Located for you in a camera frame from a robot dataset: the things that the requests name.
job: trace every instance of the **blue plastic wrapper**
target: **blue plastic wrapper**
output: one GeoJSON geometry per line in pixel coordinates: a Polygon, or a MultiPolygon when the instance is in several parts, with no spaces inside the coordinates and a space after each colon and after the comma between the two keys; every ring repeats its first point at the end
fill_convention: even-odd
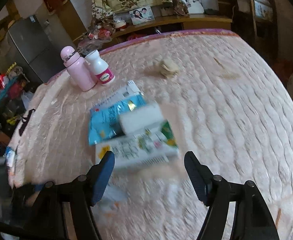
{"type": "Polygon", "coordinates": [[[119,123],[119,115],[128,111],[145,106],[146,102],[141,94],[134,95],[115,103],[114,105],[100,109],[90,110],[91,119],[89,123],[88,143],[94,145],[109,140],[118,135],[123,135],[119,123]]]}

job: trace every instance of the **metal screw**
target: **metal screw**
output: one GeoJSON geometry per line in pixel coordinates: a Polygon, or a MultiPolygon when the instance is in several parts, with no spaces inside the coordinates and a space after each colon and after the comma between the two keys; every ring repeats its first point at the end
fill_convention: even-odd
{"type": "Polygon", "coordinates": [[[222,180],[222,177],[221,177],[220,175],[214,175],[214,176],[213,176],[213,179],[214,179],[215,181],[221,181],[221,180],[222,180]]]}
{"type": "Polygon", "coordinates": [[[247,184],[248,184],[249,187],[254,187],[255,186],[254,182],[251,181],[251,180],[248,180],[247,184]]]}
{"type": "Polygon", "coordinates": [[[85,181],[85,180],[86,180],[86,175],[78,176],[78,181],[85,181]]]}
{"type": "Polygon", "coordinates": [[[48,181],[47,183],[44,184],[44,186],[45,186],[46,188],[50,188],[50,187],[52,187],[53,185],[54,185],[53,181],[48,181]]]}

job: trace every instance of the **gray refrigerator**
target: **gray refrigerator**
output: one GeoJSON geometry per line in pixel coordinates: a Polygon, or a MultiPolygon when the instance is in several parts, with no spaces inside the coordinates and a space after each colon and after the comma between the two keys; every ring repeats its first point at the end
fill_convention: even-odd
{"type": "Polygon", "coordinates": [[[31,82],[46,83],[65,68],[60,52],[34,15],[15,22],[7,32],[7,41],[7,60],[21,66],[31,82]]]}

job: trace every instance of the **quilted bedspread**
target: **quilted bedspread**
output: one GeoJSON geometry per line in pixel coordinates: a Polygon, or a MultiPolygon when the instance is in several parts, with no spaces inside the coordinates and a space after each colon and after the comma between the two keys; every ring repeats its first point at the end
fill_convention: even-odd
{"type": "MultiPolygon", "coordinates": [[[[183,167],[192,150],[213,174],[236,183],[253,180],[280,239],[293,239],[293,102],[248,44],[229,31],[183,31],[125,42],[101,55],[116,75],[109,87],[81,92],[64,71],[38,88],[29,106],[35,113],[10,143],[19,141],[13,183],[65,183],[85,174],[95,160],[88,146],[89,109],[134,80],[146,98],[167,109],[181,157],[112,177],[129,198],[99,222],[102,238],[196,239],[208,209],[183,167]],[[180,73],[165,79],[154,62],[167,56],[180,73]]],[[[224,239],[232,219],[230,213],[224,239]]]]}

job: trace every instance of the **wooden shelf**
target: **wooden shelf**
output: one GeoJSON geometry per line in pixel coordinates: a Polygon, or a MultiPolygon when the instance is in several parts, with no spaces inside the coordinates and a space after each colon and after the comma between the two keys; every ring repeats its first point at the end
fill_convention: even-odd
{"type": "Polygon", "coordinates": [[[215,23],[226,23],[231,24],[232,20],[225,16],[213,16],[206,14],[191,14],[188,16],[161,16],[156,17],[154,21],[141,23],[138,25],[130,25],[124,31],[117,31],[112,35],[112,38],[116,38],[128,33],[132,33],[138,30],[155,27],[159,25],[174,24],[174,23],[185,23],[185,22],[215,22],[215,23]]]}

